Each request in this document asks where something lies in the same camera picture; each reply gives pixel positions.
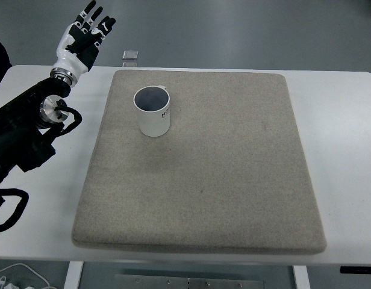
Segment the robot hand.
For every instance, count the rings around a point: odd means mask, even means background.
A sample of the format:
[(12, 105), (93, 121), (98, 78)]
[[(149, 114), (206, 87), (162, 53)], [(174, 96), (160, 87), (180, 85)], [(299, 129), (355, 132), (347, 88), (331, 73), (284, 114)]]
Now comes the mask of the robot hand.
[(114, 18), (106, 16), (95, 24), (103, 10), (95, 5), (96, 1), (90, 1), (66, 28), (57, 47), (53, 71), (64, 71), (78, 79), (93, 67), (100, 45), (116, 23)]

